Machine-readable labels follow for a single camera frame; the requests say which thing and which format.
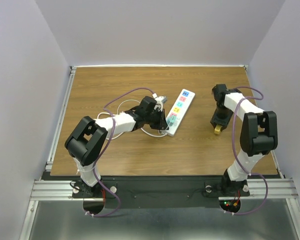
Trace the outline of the yellow usb charger plug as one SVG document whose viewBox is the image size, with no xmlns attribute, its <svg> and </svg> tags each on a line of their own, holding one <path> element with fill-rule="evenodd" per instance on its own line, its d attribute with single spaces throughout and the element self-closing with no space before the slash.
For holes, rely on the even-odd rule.
<svg viewBox="0 0 300 240">
<path fill-rule="evenodd" d="M 214 134 L 219 135 L 222 132 L 222 126 L 221 125 L 216 125 L 214 128 Z"/>
</svg>

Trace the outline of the white power strip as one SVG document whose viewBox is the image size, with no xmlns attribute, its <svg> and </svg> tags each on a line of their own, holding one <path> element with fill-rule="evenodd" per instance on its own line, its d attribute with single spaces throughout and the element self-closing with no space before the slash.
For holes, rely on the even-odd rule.
<svg viewBox="0 0 300 240">
<path fill-rule="evenodd" d="M 186 115 L 188 108 L 190 107 L 193 99 L 195 98 L 195 93 L 188 90 L 188 89 L 182 89 L 178 97 L 176 98 L 176 101 L 174 102 L 171 110 L 169 111 L 166 121 L 168 118 L 175 116 L 176 120 L 173 124 L 173 126 L 169 126 L 169 130 L 165 130 L 165 134 L 168 136 L 173 137 L 178 130 L 184 116 Z"/>
</svg>

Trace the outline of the teal charger plug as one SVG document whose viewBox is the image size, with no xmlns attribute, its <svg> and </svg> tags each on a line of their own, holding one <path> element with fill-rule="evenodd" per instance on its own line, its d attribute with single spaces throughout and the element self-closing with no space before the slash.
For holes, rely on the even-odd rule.
<svg viewBox="0 0 300 240">
<path fill-rule="evenodd" d="M 169 127 L 173 126 L 173 124 L 175 123 L 175 121 L 176 121 L 175 116 L 169 117 L 169 118 L 167 119 L 167 124 L 168 124 L 168 126 L 169 126 Z"/>
</svg>

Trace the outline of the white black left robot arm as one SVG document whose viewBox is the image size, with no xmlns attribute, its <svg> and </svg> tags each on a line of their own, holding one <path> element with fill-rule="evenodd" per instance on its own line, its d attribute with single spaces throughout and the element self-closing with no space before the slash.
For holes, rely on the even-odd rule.
<svg viewBox="0 0 300 240">
<path fill-rule="evenodd" d="M 163 131 L 168 128 L 164 103 L 166 96 L 145 96 L 139 105 L 107 118 L 83 117 L 65 141 L 64 147 L 74 159 L 80 172 L 81 186 L 77 191 L 96 197 L 101 193 L 100 174 L 94 174 L 97 161 L 104 153 L 104 142 L 109 143 L 114 135 L 134 132 L 149 125 L 151 129 Z"/>
</svg>

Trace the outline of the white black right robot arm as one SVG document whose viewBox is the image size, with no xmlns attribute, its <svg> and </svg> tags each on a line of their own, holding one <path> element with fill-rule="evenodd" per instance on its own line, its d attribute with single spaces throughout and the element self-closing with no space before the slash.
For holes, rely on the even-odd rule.
<svg viewBox="0 0 300 240">
<path fill-rule="evenodd" d="M 216 109 L 210 120 L 215 134 L 225 130 L 229 123 L 242 121 L 240 151 L 234 151 L 234 162 L 221 177 L 220 183 L 211 183 L 212 193 L 218 197 L 232 196 L 249 191 L 247 179 L 258 161 L 278 146 L 277 115 L 253 103 L 239 88 L 217 84 L 212 88 Z"/>
</svg>

